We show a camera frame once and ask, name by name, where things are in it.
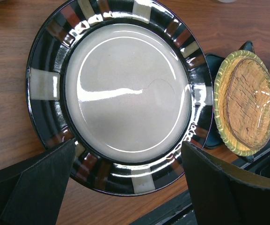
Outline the black striped rim plate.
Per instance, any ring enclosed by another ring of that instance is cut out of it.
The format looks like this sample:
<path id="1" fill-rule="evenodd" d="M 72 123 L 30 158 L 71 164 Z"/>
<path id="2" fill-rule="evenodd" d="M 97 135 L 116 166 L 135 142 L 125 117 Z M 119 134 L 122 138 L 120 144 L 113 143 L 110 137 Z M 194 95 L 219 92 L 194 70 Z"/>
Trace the black striped rim plate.
<path id="1" fill-rule="evenodd" d="M 74 140 L 71 176 L 137 196 L 183 175 L 181 145 L 204 147 L 212 78 L 186 24 L 156 0 L 69 0 L 43 23 L 26 99 L 46 149 Z"/>

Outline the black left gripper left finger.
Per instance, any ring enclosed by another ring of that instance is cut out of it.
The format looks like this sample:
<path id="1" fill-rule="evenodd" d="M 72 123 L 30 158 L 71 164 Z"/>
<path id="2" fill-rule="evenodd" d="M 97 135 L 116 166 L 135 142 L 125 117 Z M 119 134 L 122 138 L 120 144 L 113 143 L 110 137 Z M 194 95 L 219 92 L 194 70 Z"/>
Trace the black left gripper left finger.
<path id="1" fill-rule="evenodd" d="M 0 170 L 0 225 L 54 225 L 75 157 L 75 139 Z"/>

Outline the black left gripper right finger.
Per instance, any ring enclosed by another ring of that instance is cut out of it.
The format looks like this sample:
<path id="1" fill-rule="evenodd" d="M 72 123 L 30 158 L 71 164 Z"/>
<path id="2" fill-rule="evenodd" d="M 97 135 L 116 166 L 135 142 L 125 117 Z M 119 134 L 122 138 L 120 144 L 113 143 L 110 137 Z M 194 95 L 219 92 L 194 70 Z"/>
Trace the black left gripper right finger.
<path id="1" fill-rule="evenodd" d="M 182 143 L 181 156 L 199 225 L 270 225 L 270 178 L 189 142 Z"/>

